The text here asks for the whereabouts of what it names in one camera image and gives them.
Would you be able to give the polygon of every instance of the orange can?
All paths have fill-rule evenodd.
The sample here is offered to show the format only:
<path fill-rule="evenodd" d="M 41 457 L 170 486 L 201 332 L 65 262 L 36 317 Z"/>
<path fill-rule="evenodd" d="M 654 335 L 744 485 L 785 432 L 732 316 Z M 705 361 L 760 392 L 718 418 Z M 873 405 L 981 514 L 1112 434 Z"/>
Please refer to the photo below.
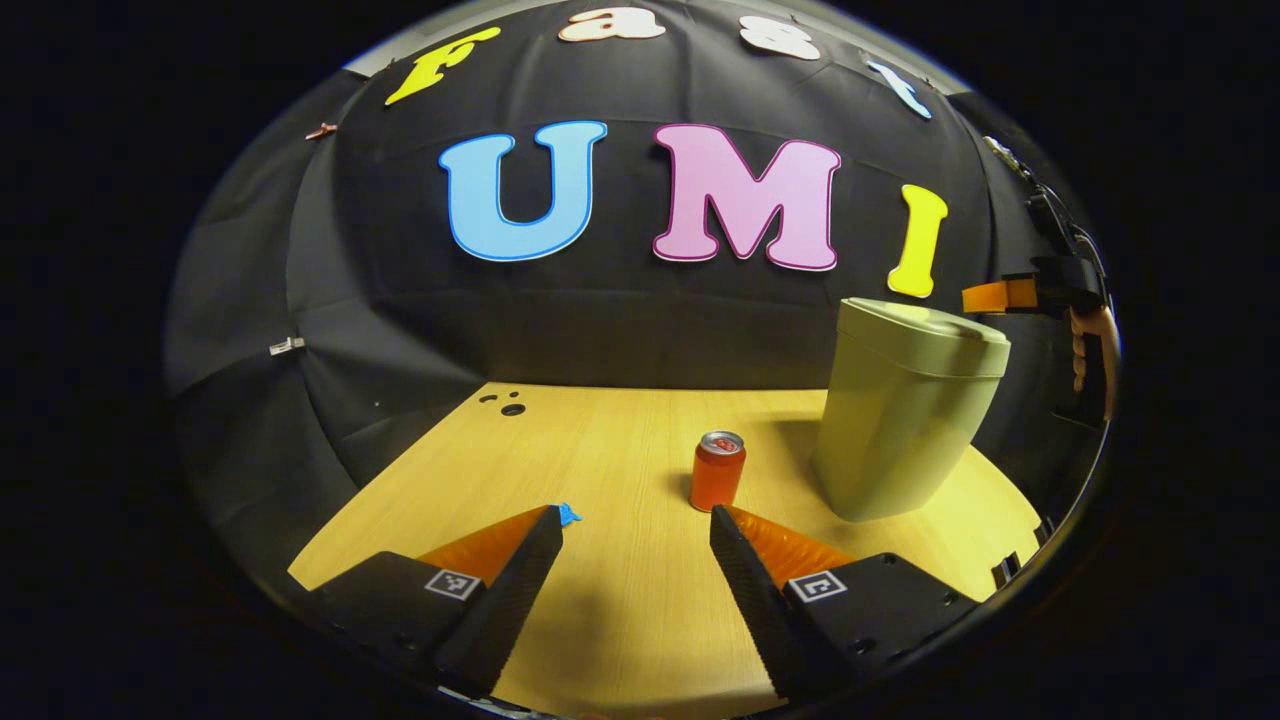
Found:
<path fill-rule="evenodd" d="M 737 434 L 728 430 L 704 434 L 694 448 L 694 482 L 689 488 L 689 503 L 703 512 L 710 512 L 717 505 L 732 505 L 744 462 L 746 447 Z"/>

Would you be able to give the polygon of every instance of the trash can lid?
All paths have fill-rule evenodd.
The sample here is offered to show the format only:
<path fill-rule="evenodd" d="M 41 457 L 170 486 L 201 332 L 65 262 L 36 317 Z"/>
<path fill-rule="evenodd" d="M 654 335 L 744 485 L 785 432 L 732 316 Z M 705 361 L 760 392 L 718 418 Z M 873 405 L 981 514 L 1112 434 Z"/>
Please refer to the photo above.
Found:
<path fill-rule="evenodd" d="M 849 297 L 840 304 L 840 332 L 886 360 L 941 377 L 1002 377 L 1005 333 L 950 313 Z"/>

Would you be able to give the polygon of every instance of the table surface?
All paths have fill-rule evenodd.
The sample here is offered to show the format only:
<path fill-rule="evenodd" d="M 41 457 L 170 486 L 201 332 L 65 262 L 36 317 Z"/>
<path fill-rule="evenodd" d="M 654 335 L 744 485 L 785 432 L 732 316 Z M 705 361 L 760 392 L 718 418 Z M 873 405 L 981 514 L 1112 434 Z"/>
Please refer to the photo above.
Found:
<path fill-rule="evenodd" d="M 710 515 L 689 505 L 704 432 L 746 441 L 735 505 L 854 557 L 896 552 L 977 601 L 995 591 L 1001 559 L 1018 551 L 1025 562 L 1038 548 L 1036 511 L 973 447 L 924 507 L 836 516 L 809 464 L 826 396 L 489 383 L 329 520 L 289 573 L 312 589 L 375 552 L 416 557 L 568 502 L 582 520 L 564 528 L 494 697 L 613 720 L 774 707 L 783 701 L 712 555 Z M 516 402 L 526 411 L 500 413 Z"/>

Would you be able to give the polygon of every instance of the trash can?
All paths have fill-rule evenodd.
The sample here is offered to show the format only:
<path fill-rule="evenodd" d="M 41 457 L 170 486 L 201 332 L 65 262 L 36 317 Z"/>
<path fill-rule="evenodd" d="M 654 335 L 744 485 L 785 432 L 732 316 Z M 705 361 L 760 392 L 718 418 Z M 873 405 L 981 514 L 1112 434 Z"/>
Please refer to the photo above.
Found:
<path fill-rule="evenodd" d="M 923 506 L 978 432 L 1009 340 L 914 305 L 841 301 L 836 360 L 813 464 L 850 521 Z"/>

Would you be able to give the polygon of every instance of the pink letter m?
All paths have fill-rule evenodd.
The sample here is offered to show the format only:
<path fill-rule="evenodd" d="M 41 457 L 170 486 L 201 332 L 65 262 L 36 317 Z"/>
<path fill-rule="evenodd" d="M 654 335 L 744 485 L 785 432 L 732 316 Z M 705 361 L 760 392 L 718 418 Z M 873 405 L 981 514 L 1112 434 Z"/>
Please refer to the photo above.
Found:
<path fill-rule="evenodd" d="M 764 255 L 783 268 L 829 270 L 831 179 L 840 155 L 829 147 L 788 140 L 764 169 L 751 177 L 724 131 L 709 126 L 663 126 L 654 140 L 671 151 L 671 222 L 653 241 L 663 259 L 684 263 L 710 260 L 719 242 L 707 232 L 707 202 L 719 215 L 733 255 L 755 252 L 778 211 L 778 237 Z"/>

